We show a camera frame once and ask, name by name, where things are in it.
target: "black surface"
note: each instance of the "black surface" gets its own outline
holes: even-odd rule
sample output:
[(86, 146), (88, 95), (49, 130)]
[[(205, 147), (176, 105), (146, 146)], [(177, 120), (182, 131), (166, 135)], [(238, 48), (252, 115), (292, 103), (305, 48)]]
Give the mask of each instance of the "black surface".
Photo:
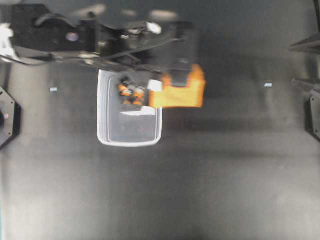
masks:
[(159, 144), (116, 148), (97, 139), (96, 70), (14, 65), (24, 111), (0, 153), (6, 239), (320, 238), (320, 144), (291, 85), (319, 78), (319, 59), (288, 51), (318, 31), (312, 0), (26, 2), (73, 21), (95, 6), (111, 26), (192, 21), (207, 86), (203, 108), (164, 111)]
[(20, 106), (0, 87), (0, 150), (19, 134), (20, 117)]

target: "clear plastic container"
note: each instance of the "clear plastic container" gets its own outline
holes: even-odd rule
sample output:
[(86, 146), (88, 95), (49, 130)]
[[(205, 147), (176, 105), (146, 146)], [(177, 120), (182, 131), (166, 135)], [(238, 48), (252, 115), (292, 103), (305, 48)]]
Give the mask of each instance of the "clear plastic container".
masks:
[[(139, 83), (138, 73), (131, 74)], [(162, 108), (143, 106), (125, 110), (118, 92), (123, 74), (99, 71), (97, 93), (97, 136), (104, 145), (143, 147), (155, 145), (162, 134)]]

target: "black mount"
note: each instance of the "black mount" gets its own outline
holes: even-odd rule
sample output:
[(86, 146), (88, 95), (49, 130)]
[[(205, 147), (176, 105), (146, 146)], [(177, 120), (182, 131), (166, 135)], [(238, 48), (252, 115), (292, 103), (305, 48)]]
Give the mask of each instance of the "black mount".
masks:
[(0, 87), (0, 149), (20, 133), (21, 107)]
[[(183, 78), (196, 63), (197, 34), (188, 22), (163, 24), (157, 34), (148, 29), (146, 21), (113, 29), (91, 15), (74, 25), (43, 4), (17, 4), (12, 7), (10, 27), (12, 45), (24, 58), (61, 63), (73, 59), (112, 72), (187, 72), (177, 74)], [(183, 86), (186, 79), (176, 84)]]
[[(291, 45), (290, 50), (294, 52), (312, 53), (320, 55), (320, 5), (319, 0), (313, 0), (318, 33), (305, 40)], [(320, 140), (320, 85), (317, 80), (294, 79), (292, 84), (300, 90), (311, 95), (308, 100), (306, 114), (311, 123), (311, 134)]]

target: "small white marker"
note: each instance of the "small white marker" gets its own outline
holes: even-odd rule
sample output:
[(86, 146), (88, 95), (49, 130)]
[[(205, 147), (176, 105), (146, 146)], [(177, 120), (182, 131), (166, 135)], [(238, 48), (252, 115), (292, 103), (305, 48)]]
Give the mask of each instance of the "small white marker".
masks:
[(264, 85), (264, 87), (265, 87), (265, 88), (272, 88), (272, 83), (266, 83), (266, 84)]

